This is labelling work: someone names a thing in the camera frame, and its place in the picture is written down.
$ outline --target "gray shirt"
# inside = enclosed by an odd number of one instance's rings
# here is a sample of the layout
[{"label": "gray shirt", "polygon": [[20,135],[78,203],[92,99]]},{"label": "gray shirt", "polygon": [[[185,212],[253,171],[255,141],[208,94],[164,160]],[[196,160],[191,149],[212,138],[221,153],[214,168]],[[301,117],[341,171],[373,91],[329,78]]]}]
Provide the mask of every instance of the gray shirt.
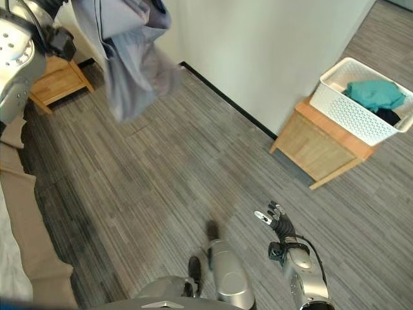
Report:
[{"label": "gray shirt", "polygon": [[116,120],[136,118],[179,83],[177,66],[154,46],[171,24],[151,0],[73,1],[76,19],[104,59],[108,102]]}]

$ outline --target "white wall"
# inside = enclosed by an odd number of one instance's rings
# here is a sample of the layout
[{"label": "white wall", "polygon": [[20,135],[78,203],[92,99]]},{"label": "white wall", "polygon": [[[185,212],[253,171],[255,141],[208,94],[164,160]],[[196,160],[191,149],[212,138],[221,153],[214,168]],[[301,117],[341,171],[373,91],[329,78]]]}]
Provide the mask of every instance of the white wall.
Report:
[{"label": "white wall", "polygon": [[374,3],[178,1],[179,14],[171,13],[179,19],[183,59],[276,134]]},{"label": "white wall", "polygon": [[171,28],[159,39],[156,45],[175,62],[184,61],[181,35],[181,0],[164,0],[172,17]]},{"label": "white wall", "polygon": [[69,30],[69,32],[74,36],[76,54],[73,59],[76,63],[81,63],[89,58],[94,58],[97,62],[101,62],[93,46],[89,43],[85,35],[83,35],[79,25],[77,24],[71,0],[60,8],[56,15],[55,21]]}]

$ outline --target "laundry basket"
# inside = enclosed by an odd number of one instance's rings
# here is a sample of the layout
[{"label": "laundry basket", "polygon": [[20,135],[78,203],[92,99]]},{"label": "laundry basket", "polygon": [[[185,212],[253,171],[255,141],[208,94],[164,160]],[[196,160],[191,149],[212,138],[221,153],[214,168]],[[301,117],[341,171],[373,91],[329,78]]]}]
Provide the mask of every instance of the laundry basket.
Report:
[{"label": "laundry basket", "polygon": [[347,83],[377,79],[392,81],[353,58],[345,58],[321,76],[310,104],[368,145],[376,145],[413,125],[413,93],[405,87],[396,84],[406,98],[394,109],[401,118],[394,126],[342,94]]}]

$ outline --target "wooden nightstand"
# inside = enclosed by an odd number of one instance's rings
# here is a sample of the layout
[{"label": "wooden nightstand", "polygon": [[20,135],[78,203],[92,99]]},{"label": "wooden nightstand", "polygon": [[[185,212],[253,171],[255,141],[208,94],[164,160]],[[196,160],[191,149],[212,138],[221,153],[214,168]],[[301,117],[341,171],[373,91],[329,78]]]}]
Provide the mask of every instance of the wooden nightstand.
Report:
[{"label": "wooden nightstand", "polygon": [[47,106],[83,87],[93,92],[93,87],[77,64],[58,57],[47,57],[46,70],[30,90],[29,98],[46,113],[51,114]]},{"label": "wooden nightstand", "polygon": [[369,158],[379,145],[367,145],[312,107],[299,103],[270,153],[279,149],[316,182],[316,189]]}]

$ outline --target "black cable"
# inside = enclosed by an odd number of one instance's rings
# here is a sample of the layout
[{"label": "black cable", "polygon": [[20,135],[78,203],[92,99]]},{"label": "black cable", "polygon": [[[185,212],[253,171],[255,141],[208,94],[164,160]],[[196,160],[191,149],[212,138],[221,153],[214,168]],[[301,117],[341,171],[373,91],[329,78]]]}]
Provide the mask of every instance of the black cable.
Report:
[{"label": "black cable", "polygon": [[6,11],[7,11],[8,13],[10,13],[10,3],[9,3],[8,0],[5,0],[5,7],[6,7]]},{"label": "black cable", "polygon": [[312,250],[313,250],[314,253],[316,254],[317,261],[318,261],[318,264],[319,264],[320,269],[321,269],[321,275],[322,275],[322,277],[323,277],[323,281],[324,281],[325,285],[327,286],[327,278],[326,278],[326,276],[325,276],[324,267],[323,267],[323,262],[321,261],[321,258],[320,258],[320,256],[318,255],[318,252],[317,252],[317,250],[316,250],[316,247],[314,247],[314,245],[311,243],[311,241],[308,240],[307,238],[305,238],[304,236],[299,235],[299,234],[291,234],[291,235],[285,236],[285,238],[286,238],[286,237],[299,238],[299,239],[302,239],[302,240],[304,240],[304,241],[306,241],[306,242],[308,243],[308,245],[312,248]]},{"label": "black cable", "polygon": [[44,45],[43,48],[47,51],[48,50],[48,44],[46,42],[45,36],[43,35],[43,31],[41,30],[40,23],[37,20],[36,16],[34,15],[33,11],[28,7],[28,5],[23,0],[17,0],[17,2],[20,3],[25,8],[28,15],[32,19],[34,25],[36,26],[37,32],[39,32],[40,40],[41,40],[42,44]]}]

